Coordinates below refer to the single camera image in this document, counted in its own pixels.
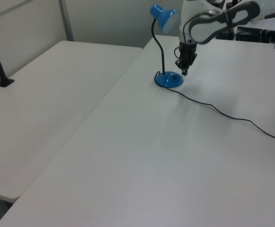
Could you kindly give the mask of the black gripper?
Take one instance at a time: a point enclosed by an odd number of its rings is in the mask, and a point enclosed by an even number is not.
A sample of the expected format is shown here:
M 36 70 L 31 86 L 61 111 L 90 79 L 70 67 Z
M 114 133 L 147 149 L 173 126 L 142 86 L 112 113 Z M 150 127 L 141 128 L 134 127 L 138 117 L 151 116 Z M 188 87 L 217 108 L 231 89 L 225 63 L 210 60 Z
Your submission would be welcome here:
M 180 56 L 176 61 L 176 65 L 180 68 L 183 76 L 188 74 L 190 66 L 192 66 L 197 57 L 196 48 L 196 43 L 179 43 Z

